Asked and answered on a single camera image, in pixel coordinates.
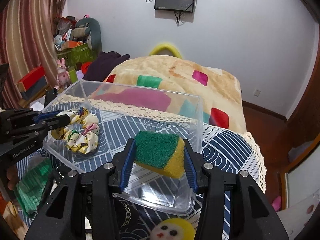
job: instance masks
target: red box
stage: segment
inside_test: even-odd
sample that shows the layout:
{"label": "red box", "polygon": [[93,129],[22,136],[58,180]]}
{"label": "red box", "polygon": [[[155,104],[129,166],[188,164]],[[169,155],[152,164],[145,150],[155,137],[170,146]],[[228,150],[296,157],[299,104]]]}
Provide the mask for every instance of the red box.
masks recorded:
{"label": "red box", "polygon": [[40,78],[44,76],[44,68],[42,66],[35,67],[27,75],[17,82],[17,87],[20,92],[26,92],[32,87]]}

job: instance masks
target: dark clothing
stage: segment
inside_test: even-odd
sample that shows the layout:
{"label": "dark clothing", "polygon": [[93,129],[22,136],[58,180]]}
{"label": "dark clothing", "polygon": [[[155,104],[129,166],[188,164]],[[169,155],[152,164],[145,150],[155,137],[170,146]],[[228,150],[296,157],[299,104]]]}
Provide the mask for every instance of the dark clothing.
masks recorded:
{"label": "dark clothing", "polygon": [[83,80],[102,82],[116,66],[129,58],[130,55],[128,54],[121,56],[115,51],[110,51],[108,53],[101,51],[98,58],[90,64]]}

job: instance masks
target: wall outlet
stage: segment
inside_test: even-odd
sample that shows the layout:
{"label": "wall outlet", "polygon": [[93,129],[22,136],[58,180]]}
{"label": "wall outlet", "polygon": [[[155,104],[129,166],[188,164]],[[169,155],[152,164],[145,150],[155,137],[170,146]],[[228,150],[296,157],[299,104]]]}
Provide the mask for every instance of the wall outlet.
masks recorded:
{"label": "wall outlet", "polygon": [[258,97],[260,95],[261,91],[256,89],[253,93],[254,96]]}

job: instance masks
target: lace trim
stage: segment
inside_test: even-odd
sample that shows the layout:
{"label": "lace trim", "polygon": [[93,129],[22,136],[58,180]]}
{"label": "lace trim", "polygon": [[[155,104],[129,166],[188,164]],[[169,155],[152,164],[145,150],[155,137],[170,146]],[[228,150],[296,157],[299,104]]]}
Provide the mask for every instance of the lace trim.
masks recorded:
{"label": "lace trim", "polygon": [[261,190],[263,191],[263,193],[266,192],[266,181],[265,181],[265,177],[267,174],[267,169],[264,166],[264,158],[260,152],[260,147],[259,145],[254,141],[254,138],[252,137],[252,134],[249,132],[240,134],[245,140],[246,142],[250,145],[250,147],[252,148],[253,152],[254,152],[254,156],[257,159],[258,162],[258,167],[259,167],[259,187],[261,188]]}
{"label": "lace trim", "polygon": [[[132,105],[125,105],[122,103],[113,103],[110,101],[106,102],[101,99],[99,100],[88,99],[88,100],[91,106],[97,109],[118,112],[121,114],[130,115],[134,117],[145,117],[145,118],[150,118],[150,119],[161,121],[161,122],[192,122],[192,123],[196,122],[196,120],[192,118],[188,118],[178,114],[151,110],[144,107],[136,107]],[[61,95],[57,98],[57,100],[53,104],[56,105],[56,104],[68,103],[68,102],[84,102],[84,101],[85,101],[84,98],[73,97],[70,95]]]}

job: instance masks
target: scrunchie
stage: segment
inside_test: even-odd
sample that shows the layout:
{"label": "scrunchie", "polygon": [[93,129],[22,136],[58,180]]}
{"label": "scrunchie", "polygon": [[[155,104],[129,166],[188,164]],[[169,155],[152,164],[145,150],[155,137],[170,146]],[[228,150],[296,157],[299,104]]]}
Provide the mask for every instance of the scrunchie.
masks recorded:
{"label": "scrunchie", "polygon": [[63,111],[58,115],[63,114],[70,116],[70,124],[82,124],[84,131],[80,133],[69,127],[58,128],[51,131],[52,137],[56,140],[65,140],[67,142],[67,148],[73,152],[87,154],[94,151],[98,146],[99,119],[97,116],[91,114],[84,107]]}

